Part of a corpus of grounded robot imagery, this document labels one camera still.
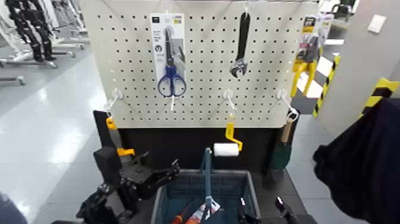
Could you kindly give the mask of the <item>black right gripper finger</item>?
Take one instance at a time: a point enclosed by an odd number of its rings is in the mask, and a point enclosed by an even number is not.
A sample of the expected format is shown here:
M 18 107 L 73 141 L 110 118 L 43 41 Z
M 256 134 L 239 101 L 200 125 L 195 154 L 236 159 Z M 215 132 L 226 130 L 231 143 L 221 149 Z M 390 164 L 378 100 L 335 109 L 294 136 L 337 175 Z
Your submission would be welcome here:
M 298 224 L 298 218 L 293 213 L 291 207 L 286 204 L 281 197 L 276 197 L 274 204 L 287 224 Z
M 246 212 L 246 202 L 242 197 L 240 197 L 237 206 L 237 220 L 239 223 L 249 223 Z

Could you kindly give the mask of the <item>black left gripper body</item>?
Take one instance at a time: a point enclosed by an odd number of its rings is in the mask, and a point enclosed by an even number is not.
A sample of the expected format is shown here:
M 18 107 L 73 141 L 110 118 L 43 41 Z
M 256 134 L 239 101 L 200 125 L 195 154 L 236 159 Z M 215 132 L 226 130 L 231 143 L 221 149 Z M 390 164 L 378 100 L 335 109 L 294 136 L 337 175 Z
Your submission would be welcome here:
M 149 151 L 140 155 L 124 155 L 121 156 L 122 170 L 121 175 L 133 181 L 138 198 L 141 200 L 150 199 L 157 188 L 153 186 L 155 183 L 155 169 L 149 159 Z

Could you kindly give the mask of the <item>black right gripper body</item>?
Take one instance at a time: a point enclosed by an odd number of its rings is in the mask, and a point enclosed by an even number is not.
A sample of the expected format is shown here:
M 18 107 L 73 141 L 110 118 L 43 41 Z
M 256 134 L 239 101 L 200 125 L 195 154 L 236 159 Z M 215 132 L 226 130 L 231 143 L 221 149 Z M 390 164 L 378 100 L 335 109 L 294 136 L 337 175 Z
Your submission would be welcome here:
M 316 220 L 310 214 L 297 215 L 298 224 L 317 224 Z

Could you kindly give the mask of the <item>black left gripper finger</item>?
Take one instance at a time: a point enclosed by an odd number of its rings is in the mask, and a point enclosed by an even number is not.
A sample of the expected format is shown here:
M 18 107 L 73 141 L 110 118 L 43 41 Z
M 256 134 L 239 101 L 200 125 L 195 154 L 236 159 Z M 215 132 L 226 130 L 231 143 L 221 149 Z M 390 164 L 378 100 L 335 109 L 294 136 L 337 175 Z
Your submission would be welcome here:
M 170 167 L 157 170 L 157 177 L 159 179 L 175 179 L 180 172 L 179 159 L 175 159 Z
M 150 180 L 150 183 L 146 187 L 146 193 L 148 195 L 155 194 L 161 186 L 164 186 L 165 184 L 175 180 L 175 178 L 176 176 L 172 175 L 172 176 L 163 176 L 160 178 Z

